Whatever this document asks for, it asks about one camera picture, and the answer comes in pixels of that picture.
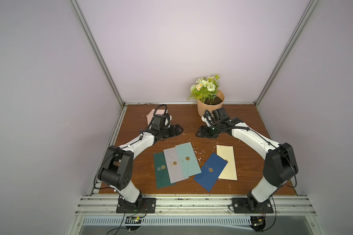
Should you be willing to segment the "pink envelope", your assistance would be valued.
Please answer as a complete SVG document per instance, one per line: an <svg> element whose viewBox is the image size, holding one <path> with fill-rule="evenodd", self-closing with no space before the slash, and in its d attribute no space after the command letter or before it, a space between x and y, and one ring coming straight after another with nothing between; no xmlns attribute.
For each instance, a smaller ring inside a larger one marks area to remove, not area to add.
<svg viewBox="0 0 353 235"><path fill-rule="evenodd" d="M151 112L148 113L148 115L147 115L147 123L148 123L148 125L150 125L154 114L156 114L156 115L162 115L162 114L164 114L164 112L165 112L165 109L164 109L164 108L158 109L158 110L156 111L156 113L155 113L155 109L152 109Z"/></svg>

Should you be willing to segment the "mint green envelope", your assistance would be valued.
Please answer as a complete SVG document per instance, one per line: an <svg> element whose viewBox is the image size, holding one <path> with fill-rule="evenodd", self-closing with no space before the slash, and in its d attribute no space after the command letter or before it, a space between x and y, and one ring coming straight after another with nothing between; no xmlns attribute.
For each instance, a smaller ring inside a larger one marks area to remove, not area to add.
<svg viewBox="0 0 353 235"><path fill-rule="evenodd" d="M176 152L185 178L201 173L201 168L191 143L177 145Z"/></svg>

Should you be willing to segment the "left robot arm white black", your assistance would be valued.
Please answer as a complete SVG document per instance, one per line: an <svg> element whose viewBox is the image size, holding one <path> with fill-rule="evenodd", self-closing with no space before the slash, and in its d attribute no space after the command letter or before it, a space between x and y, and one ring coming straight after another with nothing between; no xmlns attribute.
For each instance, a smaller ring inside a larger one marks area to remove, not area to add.
<svg viewBox="0 0 353 235"><path fill-rule="evenodd" d="M124 145L110 146L96 178L116 190L120 196L120 207L138 212L143 205L143 195L131 181L135 158L158 141L179 136L182 132L183 128L178 124L156 129L147 128L140 130L139 136Z"/></svg>

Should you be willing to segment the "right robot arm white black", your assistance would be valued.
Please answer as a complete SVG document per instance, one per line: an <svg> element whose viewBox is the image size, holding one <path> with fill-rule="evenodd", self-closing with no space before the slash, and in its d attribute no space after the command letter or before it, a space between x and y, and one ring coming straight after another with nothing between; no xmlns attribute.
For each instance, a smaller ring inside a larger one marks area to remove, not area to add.
<svg viewBox="0 0 353 235"><path fill-rule="evenodd" d="M262 208L268 207L271 196L298 173L293 147L288 143L279 144L246 123L233 120L203 125L199 127L196 137L215 139L221 133L227 133L244 142L264 159L262 179L248 193L244 205L238 203L238 207L234 208L260 213Z"/></svg>

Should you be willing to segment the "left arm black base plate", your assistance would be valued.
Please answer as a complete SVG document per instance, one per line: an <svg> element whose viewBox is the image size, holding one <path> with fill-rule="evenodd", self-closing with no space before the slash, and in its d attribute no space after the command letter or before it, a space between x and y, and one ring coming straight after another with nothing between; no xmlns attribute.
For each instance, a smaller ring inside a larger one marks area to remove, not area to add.
<svg viewBox="0 0 353 235"><path fill-rule="evenodd" d="M116 208L116 213L155 213L156 198L154 197L141 197L135 203L130 203L124 198L119 197Z"/></svg>

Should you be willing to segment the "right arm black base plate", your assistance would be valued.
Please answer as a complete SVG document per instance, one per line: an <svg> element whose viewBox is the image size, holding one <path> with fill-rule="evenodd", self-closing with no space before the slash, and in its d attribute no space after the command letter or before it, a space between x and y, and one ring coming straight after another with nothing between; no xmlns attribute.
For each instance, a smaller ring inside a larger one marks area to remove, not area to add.
<svg viewBox="0 0 353 235"><path fill-rule="evenodd" d="M251 198L233 198L230 204L233 207L235 213L244 214L273 214L274 209L270 199L265 202L259 203L255 199Z"/></svg>

